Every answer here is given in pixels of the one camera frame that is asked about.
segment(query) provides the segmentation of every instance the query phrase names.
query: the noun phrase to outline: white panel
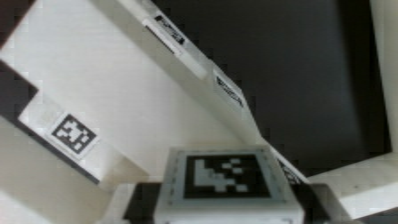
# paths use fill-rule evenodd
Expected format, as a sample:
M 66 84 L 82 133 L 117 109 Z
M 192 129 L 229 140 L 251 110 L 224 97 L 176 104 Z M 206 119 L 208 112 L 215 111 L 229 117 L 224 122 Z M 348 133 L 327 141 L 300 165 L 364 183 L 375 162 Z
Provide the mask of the white panel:
M 39 0 L 0 56 L 153 176 L 171 146 L 242 144 L 240 130 L 256 141 L 256 124 L 247 132 L 240 120 L 231 131 L 229 109 L 212 101 L 213 113 L 199 103 L 212 88 L 192 84 L 197 77 L 116 1 Z
M 0 117 L 0 223 L 87 224 L 110 195 Z

